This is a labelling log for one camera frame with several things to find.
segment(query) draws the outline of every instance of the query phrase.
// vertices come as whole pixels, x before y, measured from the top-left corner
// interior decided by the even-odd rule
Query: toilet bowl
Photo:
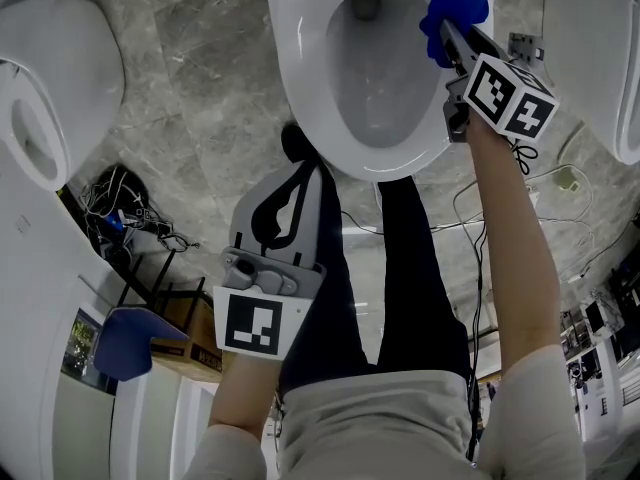
[[[86,0],[0,10],[0,140],[25,173],[58,190],[100,144],[124,91],[120,52]]]
[[[429,1],[269,0],[293,114],[355,178],[409,176],[449,145],[442,105],[455,73],[427,57],[418,24]],[[493,34],[493,14],[480,28]]]
[[[640,0],[545,0],[557,94],[625,164],[640,160]]]

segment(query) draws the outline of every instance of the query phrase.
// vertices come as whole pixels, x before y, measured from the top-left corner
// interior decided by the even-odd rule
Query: white shirt
[[[470,417],[464,380],[410,371],[321,382],[285,397],[284,480],[585,477],[582,441],[562,349],[540,349],[502,379],[477,468],[465,451]],[[207,430],[185,480],[264,480],[260,443],[225,425]]]

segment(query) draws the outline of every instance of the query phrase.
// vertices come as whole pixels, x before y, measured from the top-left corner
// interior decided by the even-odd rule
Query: blue sponge
[[[427,54],[441,68],[453,67],[440,39],[442,21],[451,21],[463,37],[466,37],[472,25],[482,23],[488,16],[487,0],[431,0],[427,16],[420,22],[420,30],[429,38]]]

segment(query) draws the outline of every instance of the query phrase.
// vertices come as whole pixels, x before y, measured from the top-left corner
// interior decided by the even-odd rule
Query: white cube
[[[535,75],[484,53],[464,101],[499,134],[534,143],[558,110],[558,101]]]

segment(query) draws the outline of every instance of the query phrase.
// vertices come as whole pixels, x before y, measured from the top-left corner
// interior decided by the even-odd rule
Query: black pants
[[[465,326],[440,278],[429,221],[411,178],[380,183],[387,254],[384,337],[377,365],[362,351],[335,181],[322,165],[316,261],[327,275],[280,375],[280,393],[330,379],[408,370],[445,370],[468,380]]]

